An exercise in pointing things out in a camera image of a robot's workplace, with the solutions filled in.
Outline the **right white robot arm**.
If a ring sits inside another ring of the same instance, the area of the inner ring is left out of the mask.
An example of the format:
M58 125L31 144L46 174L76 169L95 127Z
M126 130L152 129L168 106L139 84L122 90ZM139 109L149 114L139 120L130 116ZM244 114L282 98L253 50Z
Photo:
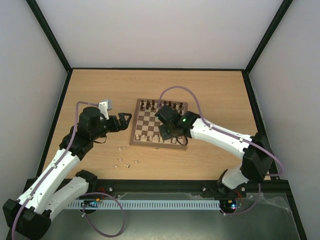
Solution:
M160 120L163 140L178 137L205 141L233 154L241 160L236 167L226 169L219 177L215 189L229 196L237 187L246 183L260 184L264 181L273 162L267 138L234 132L206 121L201 115L187 111L183 115L167 105L155 114Z

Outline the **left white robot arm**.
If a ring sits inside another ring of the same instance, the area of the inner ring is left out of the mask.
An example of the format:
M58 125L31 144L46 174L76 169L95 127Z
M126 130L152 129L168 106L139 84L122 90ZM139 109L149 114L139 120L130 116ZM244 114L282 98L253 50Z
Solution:
M98 191L98 177L81 170L60 188L67 174L78 165L100 138L128 128L132 114L108 115L108 107L90 104L75 114L75 123L59 145L54 158L35 182L16 200L8 199L2 209L10 238L16 233L29 240L40 240L54 218L73 200L87 195L103 195Z

